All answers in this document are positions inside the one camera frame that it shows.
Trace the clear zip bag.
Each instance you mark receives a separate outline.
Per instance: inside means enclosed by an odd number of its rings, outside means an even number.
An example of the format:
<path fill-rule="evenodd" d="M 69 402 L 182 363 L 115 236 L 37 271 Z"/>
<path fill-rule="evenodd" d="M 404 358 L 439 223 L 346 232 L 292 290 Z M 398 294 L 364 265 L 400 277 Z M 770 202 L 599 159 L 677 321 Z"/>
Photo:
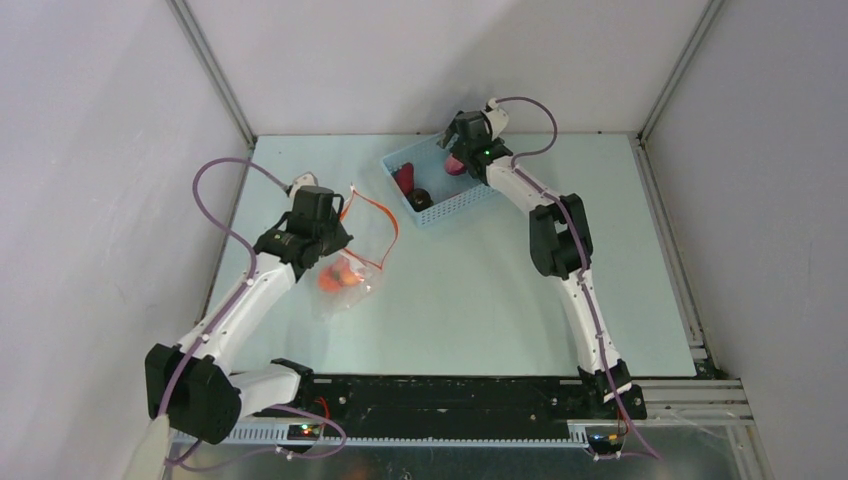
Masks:
<path fill-rule="evenodd" d="M 355 186 L 350 187 L 341 220 L 353 240 L 347 247 L 319 262 L 313 281 L 313 307 L 325 322 L 353 308 L 380 287 L 387 260 L 400 234 L 394 213 L 384 204 L 363 195 Z M 340 257 L 347 257 L 364 274 L 365 280 L 359 285 L 344 287 L 335 294 L 325 293 L 317 284 L 318 275 L 325 267 L 334 268 Z"/>

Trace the dark red toy fruit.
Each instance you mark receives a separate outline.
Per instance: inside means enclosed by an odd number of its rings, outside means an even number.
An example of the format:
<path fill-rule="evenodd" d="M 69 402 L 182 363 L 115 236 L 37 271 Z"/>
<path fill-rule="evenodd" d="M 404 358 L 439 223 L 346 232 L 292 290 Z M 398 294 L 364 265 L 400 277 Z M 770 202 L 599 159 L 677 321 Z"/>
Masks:
<path fill-rule="evenodd" d="M 415 189 L 414 166 L 407 162 L 394 172 L 393 178 L 404 197 L 410 195 Z"/>

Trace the orange peach toy fruit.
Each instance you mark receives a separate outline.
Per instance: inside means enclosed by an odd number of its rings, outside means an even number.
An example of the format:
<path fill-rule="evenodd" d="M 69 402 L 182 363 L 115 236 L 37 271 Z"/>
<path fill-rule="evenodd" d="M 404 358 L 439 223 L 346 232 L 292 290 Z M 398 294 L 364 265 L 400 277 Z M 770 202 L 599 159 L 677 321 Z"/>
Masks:
<path fill-rule="evenodd" d="M 340 257 L 336 261 L 334 272 L 342 287 L 353 287 L 365 280 L 364 274 L 357 270 L 347 257 Z"/>

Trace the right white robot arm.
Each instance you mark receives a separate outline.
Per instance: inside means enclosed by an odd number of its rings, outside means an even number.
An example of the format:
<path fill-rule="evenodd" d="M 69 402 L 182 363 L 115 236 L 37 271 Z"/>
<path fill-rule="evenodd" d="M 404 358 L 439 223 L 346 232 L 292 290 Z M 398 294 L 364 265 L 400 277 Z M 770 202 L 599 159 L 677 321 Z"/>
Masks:
<path fill-rule="evenodd" d="M 577 350 L 585 411 L 606 418 L 633 382 L 598 306 L 591 270 L 592 238 L 582 199 L 563 196 L 514 161 L 501 133 L 500 107 L 458 112 L 438 145 L 472 178 L 510 200 L 528 220 L 529 253 L 537 272 L 553 281 Z"/>

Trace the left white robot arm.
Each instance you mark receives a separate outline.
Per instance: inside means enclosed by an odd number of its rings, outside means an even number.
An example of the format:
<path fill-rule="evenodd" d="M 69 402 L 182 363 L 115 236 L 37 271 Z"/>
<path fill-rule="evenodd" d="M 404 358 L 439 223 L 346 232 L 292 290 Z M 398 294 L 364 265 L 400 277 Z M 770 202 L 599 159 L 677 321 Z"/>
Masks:
<path fill-rule="evenodd" d="M 222 442 L 246 416 L 280 405 L 304 416 L 316 403 L 306 367 L 274 360 L 237 373 L 234 359 L 271 307 L 324 258 L 352 240 L 342 224 L 344 198 L 325 187 L 293 188 L 292 207 L 249 247 L 247 271 L 228 296 L 173 346 L 145 358 L 148 410 L 209 444 Z"/>

